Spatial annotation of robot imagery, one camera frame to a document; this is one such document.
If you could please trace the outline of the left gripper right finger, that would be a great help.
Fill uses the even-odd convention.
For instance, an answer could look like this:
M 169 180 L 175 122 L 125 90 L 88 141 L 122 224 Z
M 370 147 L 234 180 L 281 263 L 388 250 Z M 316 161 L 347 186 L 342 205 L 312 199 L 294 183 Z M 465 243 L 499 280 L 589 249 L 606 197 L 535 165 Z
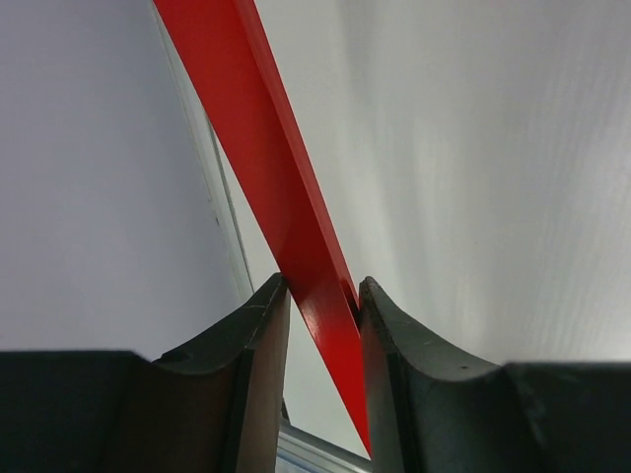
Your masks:
M 360 285 L 372 467 L 376 472 L 534 472 L 537 447 L 505 370 Z

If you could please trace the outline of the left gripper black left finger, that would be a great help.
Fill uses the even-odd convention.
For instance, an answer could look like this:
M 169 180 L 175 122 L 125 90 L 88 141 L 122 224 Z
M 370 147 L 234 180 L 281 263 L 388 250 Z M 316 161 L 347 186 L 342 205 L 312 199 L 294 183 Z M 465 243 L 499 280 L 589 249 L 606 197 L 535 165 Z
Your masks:
M 155 365 L 166 405 L 153 472 L 271 472 L 283 418 L 289 295 L 272 275 L 238 309 Z

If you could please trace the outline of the red picture frame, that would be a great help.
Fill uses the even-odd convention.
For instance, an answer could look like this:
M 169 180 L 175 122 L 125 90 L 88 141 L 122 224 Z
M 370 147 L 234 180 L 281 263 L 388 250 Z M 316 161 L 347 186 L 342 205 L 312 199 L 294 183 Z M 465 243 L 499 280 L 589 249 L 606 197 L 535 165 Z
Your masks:
M 362 442 L 370 439 L 359 301 L 257 8 L 157 11 Z

